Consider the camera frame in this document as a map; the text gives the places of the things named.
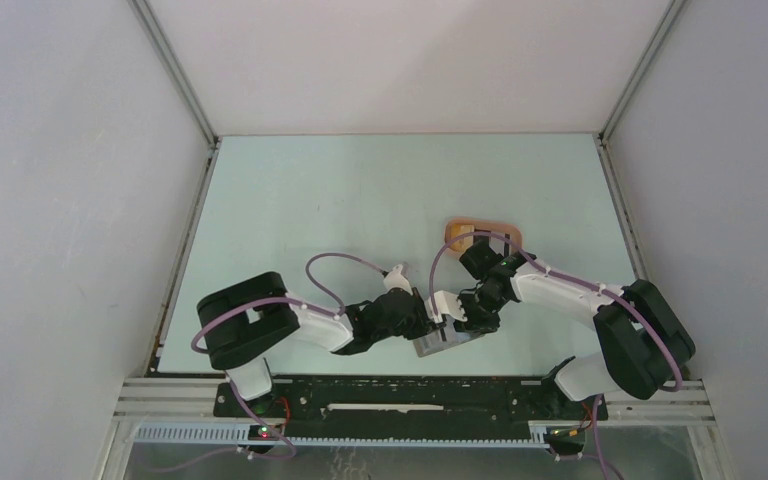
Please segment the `grey card holder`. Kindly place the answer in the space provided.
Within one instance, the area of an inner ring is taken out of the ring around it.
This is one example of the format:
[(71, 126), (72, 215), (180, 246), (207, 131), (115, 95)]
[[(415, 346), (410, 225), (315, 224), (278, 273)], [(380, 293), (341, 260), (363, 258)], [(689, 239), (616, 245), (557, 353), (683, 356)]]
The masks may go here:
[(417, 356), (422, 358), (477, 340), (482, 336), (482, 333), (444, 329), (415, 339), (413, 345)]

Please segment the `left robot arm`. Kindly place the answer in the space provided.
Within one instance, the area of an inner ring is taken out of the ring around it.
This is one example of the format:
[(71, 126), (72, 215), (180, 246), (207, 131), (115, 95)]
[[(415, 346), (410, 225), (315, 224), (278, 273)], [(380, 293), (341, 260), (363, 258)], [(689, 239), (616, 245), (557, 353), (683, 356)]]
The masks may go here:
[(201, 329), (191, 349), (225, 373), (238, 404), (264, 416), (276, 403), (266, 353), (298, 340), (340, 356), (369, 351), (390, 338), (417, 340), (443, 328), (417, 289), (391, 284), (373, 301), (330, 311), (291, 295), (282, 276), (266, 272), (207, 295), (196, 307)]

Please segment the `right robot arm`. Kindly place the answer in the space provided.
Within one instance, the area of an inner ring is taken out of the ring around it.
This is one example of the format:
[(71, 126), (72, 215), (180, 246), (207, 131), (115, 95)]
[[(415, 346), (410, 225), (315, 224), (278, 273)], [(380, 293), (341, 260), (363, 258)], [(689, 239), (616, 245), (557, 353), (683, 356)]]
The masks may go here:
[(696, 345), (660, 290), (647, 280), (628, 286), (585, 281), (517, 251), (507, 256), (486, 240), (474, 242), (459, 257), (477, 282), (462, 291), (455, 327), (462, 332), (494, 333), (501, 310), (512, 302), (543, 305), (565, 314), (597, 335), (599, 352), (563, 361), (541, 392), (545, 411), (566, 418), (582, 400), (623, 391), (648, 400), (660, 390), (679, 389), (682, 367)]

